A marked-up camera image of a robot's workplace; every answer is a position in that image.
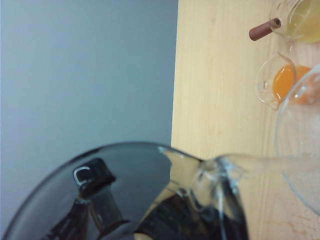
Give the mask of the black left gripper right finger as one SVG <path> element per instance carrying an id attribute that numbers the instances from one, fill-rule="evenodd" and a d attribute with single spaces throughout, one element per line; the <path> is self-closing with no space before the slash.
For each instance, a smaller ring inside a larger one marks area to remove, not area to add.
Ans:
<path id="1" fill-rule="evenodd" d="M 140 223 L 137 234 L 153 240 L 221 240 L 219 213 L 197 209 L 188 197 L 177 194 L 159 203 Z"/>

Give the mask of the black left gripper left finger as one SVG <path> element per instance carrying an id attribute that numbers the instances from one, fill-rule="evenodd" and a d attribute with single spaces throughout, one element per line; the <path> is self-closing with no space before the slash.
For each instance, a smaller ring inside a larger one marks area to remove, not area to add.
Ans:
<path id="1" fill-rule="evenodd" d="M 89 212 L 101 233 L 111 233 L 124 223 L 111 186 L 116 177 L 101 158 L 94 158 L 73 170 L 79 197 L 89 202 Z"/>

